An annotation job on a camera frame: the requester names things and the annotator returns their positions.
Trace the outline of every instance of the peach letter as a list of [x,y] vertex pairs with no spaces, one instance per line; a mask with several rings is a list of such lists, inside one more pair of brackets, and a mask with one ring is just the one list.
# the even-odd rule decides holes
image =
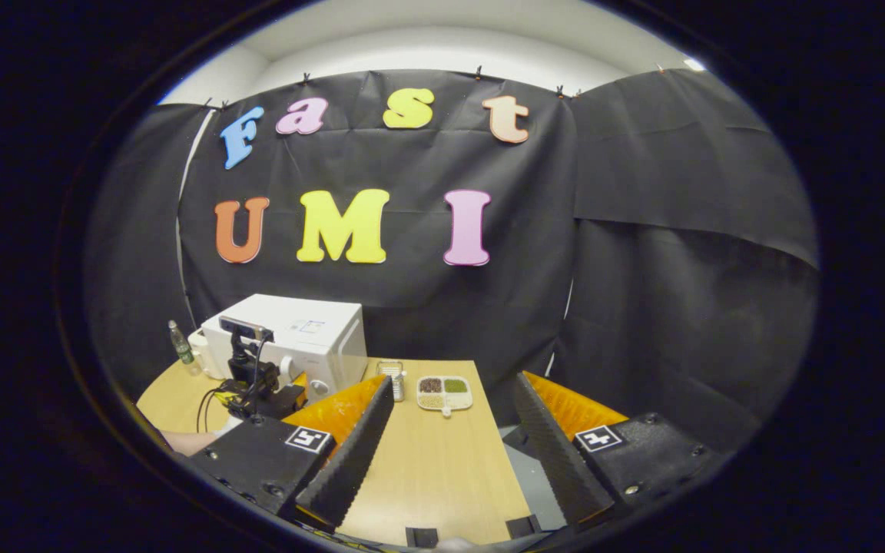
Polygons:
[[248,240],[238,246],[234,242],[234,214],[241,209],[238,202],[221,202],[214,208],[217,214],[217,252],[228,263],[248,263],[261,249],[261,220],[268,207],[267,198],[252,198],[245,202],[248,210]]
[[528,140],[528,131],[517,128],[517,116],[526,116],[528,108],[517,104],[514,97],[484,100],[484,108],[491,110],[491,132],[498,140],[520,144]]

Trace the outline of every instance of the person's hand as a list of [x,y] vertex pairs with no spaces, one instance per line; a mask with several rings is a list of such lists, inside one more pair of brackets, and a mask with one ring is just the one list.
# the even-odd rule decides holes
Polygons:
[[173,451],[181,452],[183,455],[190,456],[214,443],[214,440],[224,436],[224,434],[227,434],[232,428],[241,423],[242,420],[240,418],[228,416],[227,422],[224,423],[224,427],[216,432],[197,432],[190,434],[187,432],[159,430],[159,434],[162,434],[162,437],[165,438],[166,443],[169,444],[169,447],[172,448]]

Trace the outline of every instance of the water bottle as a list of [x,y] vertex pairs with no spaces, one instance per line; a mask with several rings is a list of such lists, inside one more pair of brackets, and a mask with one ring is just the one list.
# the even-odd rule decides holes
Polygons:
[[200,374],[200,367],[194,363],[194,353],[193,350],[190,350],[190,343],[187,342],[186,336],[180,332],[179,326],[176,326],[176,321],[169,322],[169,339],[172,340],[176,354],[179,355],[183,364],[190,365],[190,374]]

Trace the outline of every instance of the beans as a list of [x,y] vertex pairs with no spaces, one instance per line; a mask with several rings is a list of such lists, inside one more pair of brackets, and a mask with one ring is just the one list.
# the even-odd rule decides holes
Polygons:
[[422,393],[438,393],[443,391],[443,382],[438,378],[427,378],[419,382],[419,392]]
[[439,407],[443,406],[443,397],[442,396],[420,396],[419,405],[421,405],[422,407],[433,407],[434,409],[438,409]]
[[466,392],[466,382],[446,379],[447,392]]

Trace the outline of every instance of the white microwave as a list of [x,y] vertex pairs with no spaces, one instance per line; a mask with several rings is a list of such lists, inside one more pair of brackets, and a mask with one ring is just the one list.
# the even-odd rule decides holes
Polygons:
[[[368,364],[361,304],[255,294],[201,325],[212,364],[224,378],[233,378],[227,364],[232,347],[221,317],[271,330],[273,342],[261,350],[261,363],[280,367],[282,386],[305,371],[310,402],[357,384]],[[257,342],[246,336],[241,340]]]

